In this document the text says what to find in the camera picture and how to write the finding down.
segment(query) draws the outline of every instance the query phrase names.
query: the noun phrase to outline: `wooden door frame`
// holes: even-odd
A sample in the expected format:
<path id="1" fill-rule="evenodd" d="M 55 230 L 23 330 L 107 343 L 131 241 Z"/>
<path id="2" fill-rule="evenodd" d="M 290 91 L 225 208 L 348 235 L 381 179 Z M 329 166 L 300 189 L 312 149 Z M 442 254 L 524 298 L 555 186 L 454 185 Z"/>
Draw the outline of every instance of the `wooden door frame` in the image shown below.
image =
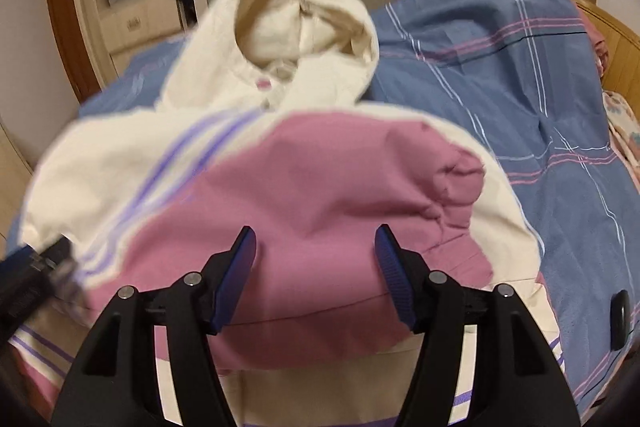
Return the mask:
<path id="1" fill-rule="evenodd" d="M 47 0 L 51 28 L 66 76 L 78 98 L 84 102 L 100 91 L 100 84 L 82 38 L 74 0 Z"/>

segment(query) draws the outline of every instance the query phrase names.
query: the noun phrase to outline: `pink stripe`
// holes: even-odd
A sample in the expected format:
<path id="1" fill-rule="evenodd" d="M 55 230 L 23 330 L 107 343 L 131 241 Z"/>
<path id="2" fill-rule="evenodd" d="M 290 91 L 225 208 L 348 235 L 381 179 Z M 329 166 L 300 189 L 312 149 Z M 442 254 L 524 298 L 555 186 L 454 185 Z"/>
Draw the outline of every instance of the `pink stripe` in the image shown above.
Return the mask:
<path id="1" fill-rule="evenodd" d="M 566 159 L 576 159 L 578 161 L 606 161 L 606 160 L 610 160 L 612 157 L 614 157 L 616 154 L 615 153 L 610 153 L 609 155 L 605 156 L 604 158 L 590 158 L 588 156 L 583 156 L 581 154 L 576 154 L 576 153 L 559 153 L 559 154 L 552 154 L 551 156 L 549 156 L 549 160 L 552 160 L 554 158 L 564 158 L 566 157 Z M 537 174 L 540 174 L 540 172 L 543 172 L 546 170 L 546 167 L 544 169 L 540 169 L 539 171 L 535 171 L 535 172 L 507 172 L 507 176 L 536 176 Z"/>
<path id="2" fill-rule="evenodd" d="M 564 159 L 564 160 L 558 160 L 557 162 L 549 163 L 549 165 L 546 166 L 544 171 L 542 171 L 542 174 L 547 172 L 549 170 L 549 167 L 552 167 L 554 165 L 558 165 L 558 164 L 561 164 L 561 163 L 571 162 L 571 163 L 586 163 L 587 165 L 609 165 L 610 163 L 613 163 L 616 159 L 617 159 L 617 156 L 615 156 L 615 155 L 610 160 L 604 161 L 604 162 L 595 162 L 595 161 L 587 161 L 587 160 L 574 160 L 572 158 L 567 158 L 567 159 Z M 540 178 L 536 178 L 535 180 L 516 180 L 516 181 L 510 181 L 510 183 L 511 183 L 511 185 L 531 185 L 531 184 L 536 183 L 539 179 Z"/>
<path id="3" fill-rule="evenodd" d="M 539 28 L 569 28 L 569 27 L 576 27 L 576 26 L 582 26 L 582 24 L 536 24 L 536 25 L 529 25 L 529 26 L 527 26 L 527 28 L 533 28 L 533 29 L 539 29 Z M 514 28 L 513 30 L 505 33 L 504 35 L 498 35 L 496 37 L 491 38 L 487 42 L 477 44 L 477 45 L 475 45 L 475 46 L 473 46 L 471 48 L 466 48 L 465 47 L 465 49 L 462 49 L 462 50 L 452 50 L 452 51 L 448 51 L 446 53 L 443 53 L 441 51 L 437 51 L 437 52 L 433 52 L 433 55 L 441 55 L 442 57 L 446 57 L 447 55 L 455 55 L 458 52 L 462 52 L 464 54 L 468 54 L 468 53 L 471 53 L 471 52 L 482 50 L 484 48 L 489 48 L 489 47 L 493 46 L 494 44 L 497 44 L 498 42 L 500 42 L 504 38 L 508 37 L 509 35 L 513 35 L 513 34 L 521 32 L 521 31 L 524 31 L 524 29 L 525 28 Z"/>
<path id="4" fill-rule="evenodd" d="M 444 50 L 439 50 L 434 53 L 438 55 L 450 55 L 460 51 L 462 51 L 463 53 L 469 53 L 471 51 L 481 50 L 482 48 L 487 48 L 490 45 L 495 44 L 496 42 L 499 42 L 500 40 L 504 39 L 509 35 L 513 35 L 514 33 L 521 32 L 526 28 L 533 28 L 533 29 L 572 28 L 572 27 L 580 27 L 580 26 L 583 26 L 583 24 L 582 23 L 575 23 L 575 24 L 538 24 L 537 23 L 537 24 L 529 24 L 527 26 L 523 26 L 522 28 L 513 28 L 510 31 L 502 34 L 508 28 L 508 26 L 505 26 L 504 28 L 501 28 L 490 37 L 485 37 L 483 39 L 476 39 L 476 41 L 478 42 L 469 41 L 469 42 L 465 42 L 464 44 L 459 44 L 458 46 L 455 46 L 453 48 L 445 48 Z"/>
<path id="5" fill-rule="evenodd" d="M 635 317 L 638 313 L 640 312 L 640 303 L 636 304 L 636 306 L 634 307 L 634 312 L 632 313 L 632 317 Z M 603 362 L 606 362 L 607 360 L 609 360 L 610 356 L 612 355 L 612 352 L 608 352 L 604 358 L 602 360 L 600 360 L 600 363 L 595 367 L 595 369 L 593 371 L 591 371 L 591 374 L 586 378 L 586 380 L 584 380 L 584 382 L 582 382 L 578 387 L 575 388 L 574 390 L 574 397 L 576 397 L 577 395 L 580 394 L 580 390 L 589 385 L 595 378 L 597 378 L 600 373 L 602 372 L 602 370 L 604 369 L 604 367 L 602 366 Z"/>
<path id="6" fill-rule="evenodd" d="M 489 48 L 492 45 L 496 44 L 497 42 L 499 42 L 500 40 L 504 39 L 505 37 L 508 37 L 510 35 L 516 34 L 518 32 L 524 31 L 526 28 L 523 26 L 521 28 L 514 28 L 513 30 L 505 33 L 504 35 L 502 35 L 501 33 L 503 31 L 505 31 L 505 29 L 509 28 L 509 26 L 514 26 L 514 25 L 519 25 L 519 24 L 524 24 L 522 21 L 517 22 L 517 23 L 513 23 L 511 25 L 505 26 L 504 28 L 501 28 L 500 30 L 498 30 L 496 33 L 494 33 L 493 35 L 489 36 L 489 37 L 484 37 L 482 39 L 475 39 L 472 41 L 468 41 L 465 42 L 463 44 L 459 44 L 457 46 L 454 46 L 452 48 L 444 48 L 443 50 L 437 50 L 437 51 L 432 51 L 432 52 L 422 52 L 421 56 L 418 56 L 418 54 L 416 53 L 415 56 L 416 58 L 421 58 L 424 59 L 425 55 L 429 55 L 428 58 L 439 58 L 440 60 L 442 60 L 443 58 L 447 57 L 447 55 L 455 55 L 458 52 L 462 52 L 464 54 L 468 54 L 474 51 L 478 51 L 478 50 L 482 50 L 484 48 Z M 539 29 L 539 28 L 569 28 L 569 27 L 579 27 L 579 26 L 583 26 L 582 23 L 575 23 L 575 24 L 529 24 L 526 27 L 527 28 L 532 28 L 532 29 Z M 381 52 L 380 55 L 387 56 L 387 57 L 405 57 L 406 55 L 404 54 L 395 54 L 393 52 Z"/>
<path id="7" fill-rule="evenodd" d="M 622 366 L 622 364 L 625 362 L 626 356 L 628 355 L 629 351 L 631 351 L 631 347 L 632 346 L 628 346 L 625 350 L 624 350 L 624 354 L 622 357 L 620 357 L 618 359 L 618 361 L 616 362 L 616 367 L 612 372 L 612 377 L 618 372 L 618 370 L 620 369 L 620 367 Z M 590 412 L 591 407 L 593 407 L 593 404 L 602 396 L 602 393 L 605 392 L 607 389 L 606 384 L 603 385 L 597 393 L 593 394 L 593 396 L 591 397 L 591 399 L 586 403 L 585 407 L 584 407 L 584 412 L 580 415 L 580 419 L 585 422 L 586 421 L 586 416 L 588 415 L 588 413 Z"/>
<path id="8" fill-rule="evenodd" d="M 471 41 L 464 42 L 463 44 L 458 44 L 457 46 L 453 46 L 451 48 L 444 48 L 444 50 L 441 50 L 440 52 L 444 53 L 444 52 L 456 51 L 456 50 L 460 50 L 462 48 L 467 48 L 469 46 L 473 46 L 475 44 L 478 44 L 479 42 L 490 41 L 490 40 L 496 38 L 498 35 L 500 35 L 503 31 L 507 30 L 508 28 L 512 28 L 514 26 L 518 26 L 518 25 L 524 26 L 527 23 L 527 27 L 528 27 L 531 22 L 545 22 L 545 23 L 548 23 L 548 22 L 552 22 L 552 21 L 564 21 L 564 22 L 576 21 L 576 22 L 580 22 L 580 24 L 578 24 L 577 26 L 582 26 L 582 22 L 581 22 L 580 17 L 560 17 L 560 18 L 539 17 L 539 18 L 535 18 L 535 19 L 524 19 L 524 20 L 519 20 L 517 22 L 511 23 L 511 24 L 507 24 L 506 26 L 503 26 L 502 28 L 500 28 L 494 34 L 489 35 L 487 37 L 482 37 L 482 38 L 479 38 L 479 39 L 473 39 Z"/>

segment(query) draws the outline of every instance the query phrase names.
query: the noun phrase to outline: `bed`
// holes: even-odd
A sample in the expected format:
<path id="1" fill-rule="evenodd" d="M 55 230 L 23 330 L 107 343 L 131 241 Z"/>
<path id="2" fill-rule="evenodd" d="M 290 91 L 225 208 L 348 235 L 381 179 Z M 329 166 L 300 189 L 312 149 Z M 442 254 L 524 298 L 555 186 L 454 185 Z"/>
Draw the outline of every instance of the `bed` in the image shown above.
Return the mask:
<path id="1" fill-rule="evenodd" d="M 620 92 L 637 112 L 640 39 L 599 8 L 575 2 L 609 45 L 602 87 Z M 640 197 L 610 149 L 593 50 L 574 5 L 396 0 L 372 18 L 381 58 L 364 100 L 452 121 L 507 172 L 538 240 L 540 280 L 560 326 L 551 347 L 562 344 L 558 363 L 586 415 L 638 333 Z M 152 107 L 189 38 L 135 57 L 79 118 Z M 8 249 L 15 245 L 10 236 Z M 634 307 L 632 334 L 611 352 L 609 303 L 622 289 Z"/>

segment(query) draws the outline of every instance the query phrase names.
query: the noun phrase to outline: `beige bag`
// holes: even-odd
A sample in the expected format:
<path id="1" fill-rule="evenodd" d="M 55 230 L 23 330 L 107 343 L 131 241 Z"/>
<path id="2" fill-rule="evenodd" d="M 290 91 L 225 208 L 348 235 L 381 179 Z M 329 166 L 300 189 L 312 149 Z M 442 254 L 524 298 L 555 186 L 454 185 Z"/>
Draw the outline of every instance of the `beige bag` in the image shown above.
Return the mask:
<path id="1" fill-rule="evenodd" d="M 353 105 L 378 57 L 360 0 L 214 0 L 157 108 Z"/>

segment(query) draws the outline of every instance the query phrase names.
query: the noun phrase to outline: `metal screw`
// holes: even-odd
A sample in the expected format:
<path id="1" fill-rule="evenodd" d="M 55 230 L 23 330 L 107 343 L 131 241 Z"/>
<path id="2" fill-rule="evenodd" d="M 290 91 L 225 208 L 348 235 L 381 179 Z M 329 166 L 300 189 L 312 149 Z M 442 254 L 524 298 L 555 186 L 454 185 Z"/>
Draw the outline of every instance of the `metal screw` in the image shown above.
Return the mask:
<path id="1" fill-rule="evenodd" d="M 498 284 L 498 293 L 503 297 L 513 297 L 513 287 L 508 284 Z"/>
<path id="2" fill-rule="evenodd" d="M 196 284 L 200 284 L 200 281 L 202 281 L 202 275 L 198 272 L 191 272 L 185 275 L 182 280 L 187 286 L 195 286 Z"/>
<path id="3" fill-rule="evenodd" d="M 118 297 L 121 299 L 128 299 L 133 296 L 136 292 L 136 289 L 133 286 L 123 286 L 118 290 Z"/>
<path id="4" fill-rule="evenodd" d="M 444 284 L 447 282 L 447 274 L 436 270 L 429 274 L 429 280 L 434 284 Z"/>

